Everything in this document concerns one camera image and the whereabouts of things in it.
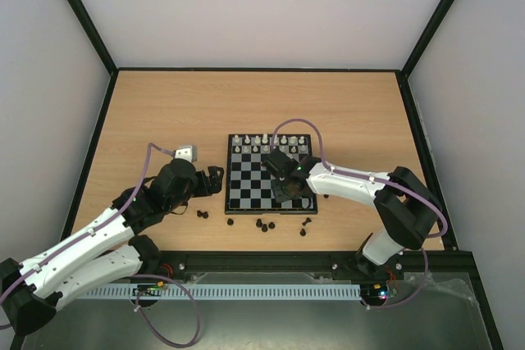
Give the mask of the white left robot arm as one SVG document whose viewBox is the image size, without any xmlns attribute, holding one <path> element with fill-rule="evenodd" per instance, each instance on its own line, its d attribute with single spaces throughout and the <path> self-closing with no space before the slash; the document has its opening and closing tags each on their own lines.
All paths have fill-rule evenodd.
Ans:
<svg viewBox="0 0 525 350">
<path fill-rule="evenodd" d="M 142 178 L 81 230 L 45 252 L 1 263 L 1 308 L 7 327 L 21 336 L 44 327 L 80 295 L 124 277 L 153 274 L 161 252 L 144 231 L 191 198 L 221 191 L 224 170 L 196 170 L 175 158 Z"/>
</svg>

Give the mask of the black grey chess board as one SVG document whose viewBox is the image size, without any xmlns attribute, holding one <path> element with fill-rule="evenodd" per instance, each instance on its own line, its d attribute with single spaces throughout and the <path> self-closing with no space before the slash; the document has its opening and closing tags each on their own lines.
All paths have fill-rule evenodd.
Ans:
<svg viewBox="0 0 525 350">
<path fill-rule="evenodd" d="M 262 166 L 263 159 L 273 148 L 280 149 L 288 157 L 301 161 L 312 152 L 311 137 L 308 134 L 278 134 L 279 143 L 274 144 L 274 136 L 269 134 L 270 144 L 263 145 L 263 134 L 247 134 L 251 144 L 244 143 L 246 134 L 237 134 L 240 143 L 234 143 L 235 134 L 228 136 L 227 172 L 226 172 L 226 197 L 225 213 L 236 214 L 316 214 L 318 213 L 317 198 L 300 198 L 287 202 L 276 202 L 271 188 L 272 176 Z M 260 144 L 255 144 L 254 139 L 259 136 Z M 282 136 L 286 144 L 281 144 Z M 290 137 L 296 137 L 296 144 L 290 145 Z M 299 144 L 299 138 L 304 136 L 304 144 Z M 235 152 L 235 146 L 240 146 L 240 152 Z M 249 146 L 250 152 L 244 153 L 243 146 Z M 253 146 L 258 147 L 258 152 L 253 152 Z"/>
</svg>

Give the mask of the black enclosure frame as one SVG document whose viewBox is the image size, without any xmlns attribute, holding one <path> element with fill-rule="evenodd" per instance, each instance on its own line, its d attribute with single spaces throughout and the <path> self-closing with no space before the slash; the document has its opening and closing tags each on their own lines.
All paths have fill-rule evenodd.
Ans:
<svg viewBox="0 0 525 350">
<path fill-rule="evenodd" d="M 438 2 L 436 9 L 432 13 L 430 20 L 427 22 L 425 29 L 415 44 L 415 47 L 410 53 L 409 58 L 405 62 L 403 68 L 393 71 L 395 73 L 399 87 L 399 94 L 404 104 L 404 110 L 409 122 L 415 148 L 418 153 L 418 159 L 422 165 L 424 179 L 430 184 L 430 191 L 434 193 L 440 203 L 444 203 L 445 200 L 440 181 L 437 177 L 435 163 L 431 158 L 430 144 L 427 140 L 427 137 L 424 136 L 420 113 L 416 108 L 416 101 L 409 86 L 409 76 L 412 74 L 416 65 L 422 58 L 423 53 L 426 51 L 428 45 L 432 41 L 442 21 L 445 19 L 447 13 L 454 4 L 454 1 L 455 0 L 440 0 Z M 62 238 L 65 238 L 67 235 L 69 235 L 73 229 L 75 217 L 80 206 L 80 199 L 84 193 L 88 174 L 94 160 L 95 151 L 103 130 L 103 124 L 107 116 L 119 74 L 124 71 L 278 71 L 277 68 L 271 67 L 117 67 L 115 62 L 112 60 L 106 45 L 103 43 L 103 39 L 101 38 L 95 24 L 89 16 L 89 13 L 82 0 L 67 0 L 67 2 L 72 12 L 74 12 L 75 18 L 79 21 L 83 31 L 86 33 L 90 43 L 94 47 L 94 50 L 101 58 L 104 67 L 107 69 L 107 73 L 110 76 L 110 80 L 104 95 L 101 109 L 98 114 L 94 131 L 89 141 L 87 156 L 84 160 L 82 171 L 80 172 L 80 177 L 75 188 L 72 203 L 61 232 Z M 496 327 L 473 254 L 471 252 L 466 252 L 459 249 L 459 245 L 452 228 L 449 228 L 449 233 L 445 236 L 445 250 L 443 252 L 432 252 L 431 261 L 438 262 L 440 264 L 437 267 L 439 272 L 463 272 L 469 274 L 471 284 L 473 285 L 474 295 L 480 302 L 480 311 L 487 338 L 494 349 L 501 349 L 503 344 L 501 342 L 500 334 Z"/>
</svg>

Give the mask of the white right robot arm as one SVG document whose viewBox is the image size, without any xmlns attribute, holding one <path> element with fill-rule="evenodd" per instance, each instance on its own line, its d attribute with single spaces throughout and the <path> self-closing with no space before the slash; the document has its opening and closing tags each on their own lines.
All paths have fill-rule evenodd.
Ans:
<svg viewBox="0 0 525 350">
<path fill-rule="evenodd" d="M 378 276 L 399 252 L 418 250 L 442 213 L 434 195 L 402 166 L 390 173 L 351 170 L 320 157 L 296 161 L 276 148 L 262 160 L 262 167 L 273 178 L 278 202 L 327 195 L 375 209 L 383 229 L 368 235 L 349 263 L 351 270 L 369 278 Z"/>
</svg>

